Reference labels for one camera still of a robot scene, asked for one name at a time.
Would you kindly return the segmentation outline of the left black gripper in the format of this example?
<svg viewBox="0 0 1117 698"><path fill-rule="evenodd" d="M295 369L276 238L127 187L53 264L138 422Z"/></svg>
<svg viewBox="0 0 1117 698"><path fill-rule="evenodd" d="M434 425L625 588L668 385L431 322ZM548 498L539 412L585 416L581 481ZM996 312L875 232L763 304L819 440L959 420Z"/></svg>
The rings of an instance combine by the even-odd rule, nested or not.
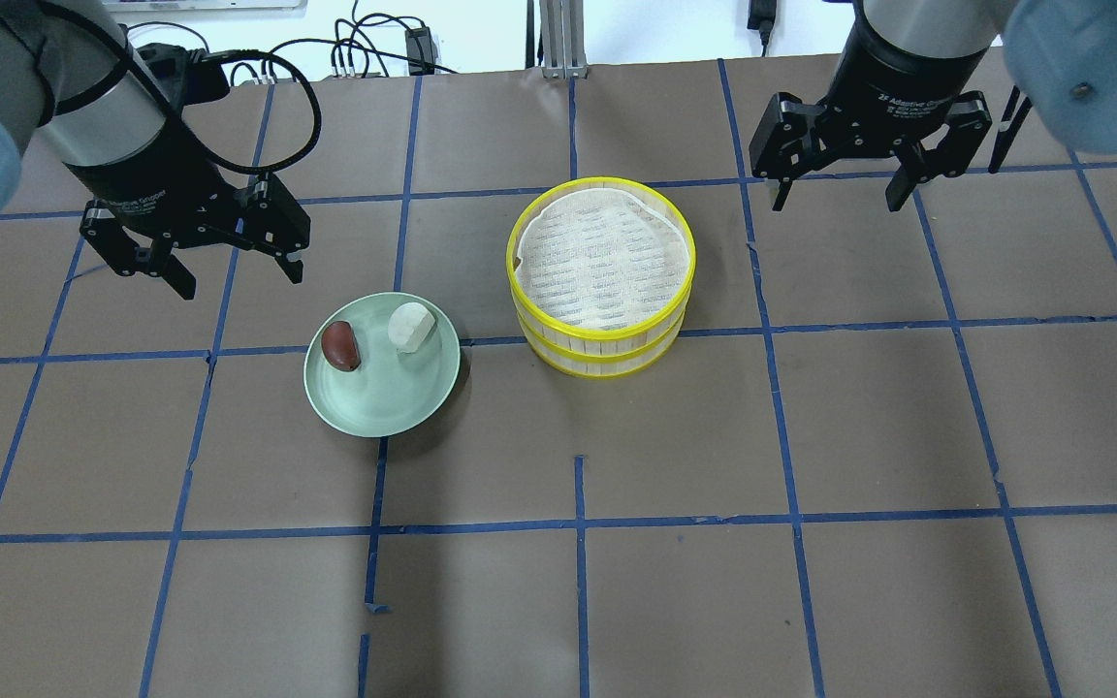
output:
<svg viewBox="0 0 1117 698"><path fill-rule="evenodd" d="M273 173L235 187L220 168L180 145L150 145L120 162L67 169L93 197L82 238L116 274L161 279L192 302L195 275L174 249L232 243L273 257L289 283L303 283L311 217Z"/></svg>

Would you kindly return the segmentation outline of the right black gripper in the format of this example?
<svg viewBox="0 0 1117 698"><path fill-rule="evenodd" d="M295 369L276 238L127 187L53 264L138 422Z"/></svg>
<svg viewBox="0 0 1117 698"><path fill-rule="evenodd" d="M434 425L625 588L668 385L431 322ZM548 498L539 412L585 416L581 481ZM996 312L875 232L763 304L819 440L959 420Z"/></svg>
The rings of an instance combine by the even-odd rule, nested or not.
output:
<svg viewBox="0 0 1117 698"><path fill-rule="evenodd" d="M771 210L819 171L820 155L896 156L892 212L932 178L963 175L993 124L984 94L966 88L987 49L987 36L952 19L917 34L911 22L856 19L825 96L808 105L776 94L750 138L750 171L775 182Z"/></svg>

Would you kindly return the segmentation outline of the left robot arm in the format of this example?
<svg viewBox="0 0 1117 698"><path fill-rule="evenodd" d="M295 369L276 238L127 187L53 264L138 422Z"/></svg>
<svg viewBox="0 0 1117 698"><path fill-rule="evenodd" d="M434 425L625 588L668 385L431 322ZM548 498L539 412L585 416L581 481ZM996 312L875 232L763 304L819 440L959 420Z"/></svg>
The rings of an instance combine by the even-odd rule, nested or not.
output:
<svg viewBox="0 0 1117 698"><path fill-rule="evenodd" d="M97 1L0 1L0 213L41 136L89 191L80 235L114 272L163 279L190 300L198 283L176 251L230 243L300 283L311 217L278 174L318 142L311 82L292 71L313 113L311 136L271 164L231 162L182 116L226 97L225 65L248 59L280 63L251 49L134 48Z"/></svg>

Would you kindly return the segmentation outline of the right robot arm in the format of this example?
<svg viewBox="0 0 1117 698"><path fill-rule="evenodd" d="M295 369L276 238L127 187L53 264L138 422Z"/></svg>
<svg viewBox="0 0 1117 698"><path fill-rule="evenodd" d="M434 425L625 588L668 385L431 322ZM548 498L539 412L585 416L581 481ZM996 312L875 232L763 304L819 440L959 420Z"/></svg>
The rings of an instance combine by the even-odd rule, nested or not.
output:
<svg viewBox="0 0 1117 698"><path fill-rule="evenodd" d="M891 211L936 176L961 176L985 137L996 172L1029 115L1082 153L1117 153L1117 1L855 1L825 94L779 92L750 138L775 181L844 159L892 157Z"/></svg>

